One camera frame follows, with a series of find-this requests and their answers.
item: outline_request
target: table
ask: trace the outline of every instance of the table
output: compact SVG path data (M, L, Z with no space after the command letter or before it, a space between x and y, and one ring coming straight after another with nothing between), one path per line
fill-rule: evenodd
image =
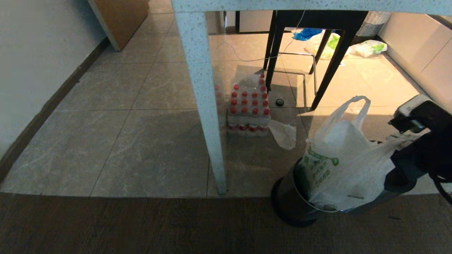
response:
M226 133L220 123L213 84L205 12L235 10L373 10L452 15L450 0L171 0L175 12L202 130L219 194L227 192L224 153Z

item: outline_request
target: tile floor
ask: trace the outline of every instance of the tile floor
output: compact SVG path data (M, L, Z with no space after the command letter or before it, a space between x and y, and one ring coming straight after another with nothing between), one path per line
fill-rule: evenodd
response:
M121 52L107 48L46 121L14 164L2 192L102 197L217 197L187 65L170 0L152 0L149 15ZM285 34L283 45L290 42ZM216 82L229 89L235 75L260 70L266 34L211 35ZM288 51L304 51L295 41ZM297 146L280 148L271 134L227 140L227 197L268 196L274 181L303 154L305 139L339 105L355 95L372 100L364 132L384 140L397 106L422 93L386 54L347 56L319 108L313 79L303 87L309 58L283 55L273 77L273 119L297 127ZM318 64L321 80L328 61ZM304 101L303 91L307 96ZM362 104L348 110L357 114ZM428 181L418 193L434 192Z

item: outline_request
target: wooden cabinet door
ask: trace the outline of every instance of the wooden cabinet door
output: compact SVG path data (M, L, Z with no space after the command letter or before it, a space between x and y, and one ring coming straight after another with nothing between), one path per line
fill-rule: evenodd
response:
M113 48L121 51L148 14L148 0L88 0Z

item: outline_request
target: white wall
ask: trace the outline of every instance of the white wall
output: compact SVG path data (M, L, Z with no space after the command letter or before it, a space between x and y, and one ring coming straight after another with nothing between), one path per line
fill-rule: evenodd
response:
M104 38L86 0L0 1L0 158Z

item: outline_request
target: baseboard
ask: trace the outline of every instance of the baseboard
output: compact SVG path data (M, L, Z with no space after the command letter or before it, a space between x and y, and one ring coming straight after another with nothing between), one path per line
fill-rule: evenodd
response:
M34 135L38 132L39 128L45 123L47 118L57 108L58 104L66 97L78 80L83 74L91 67L91 65L97 60L100 54L110 45L108 38L105 38L83 61L83 63L77 67L77 69L66 79L63 85L58 91L46 102L41 111L31 120L27 127L17 137L13 144L9 147L3 158L0 160L0 183L3 182L9 170L22 154L24 149L33 139Z

